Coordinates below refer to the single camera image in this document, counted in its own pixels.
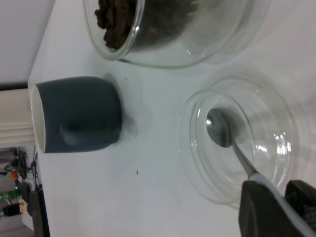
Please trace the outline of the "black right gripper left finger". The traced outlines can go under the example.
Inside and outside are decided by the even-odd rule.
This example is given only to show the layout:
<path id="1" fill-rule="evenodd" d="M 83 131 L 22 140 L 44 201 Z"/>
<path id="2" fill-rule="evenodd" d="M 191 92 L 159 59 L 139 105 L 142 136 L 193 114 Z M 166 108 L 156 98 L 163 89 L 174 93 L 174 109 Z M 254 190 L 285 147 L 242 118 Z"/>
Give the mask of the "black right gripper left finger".
<path id="1" fill-rule="evenodd" d="M 238 223 L 243 237 L 307 237 L 309 225 L 286 201 L 262 181 L 242 185 Z"/>

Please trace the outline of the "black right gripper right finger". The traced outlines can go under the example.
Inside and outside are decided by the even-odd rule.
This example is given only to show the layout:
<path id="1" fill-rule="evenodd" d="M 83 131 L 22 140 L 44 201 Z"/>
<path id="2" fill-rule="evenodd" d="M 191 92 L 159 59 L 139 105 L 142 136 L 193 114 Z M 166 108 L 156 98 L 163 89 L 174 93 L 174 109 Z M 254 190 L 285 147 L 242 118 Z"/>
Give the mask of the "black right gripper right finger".
<path id="1" fill-rule="evenodd" d="M 316 226 L 316 189 L 302 180 L 290 180 L 285 199 L 310 226 Z"/>

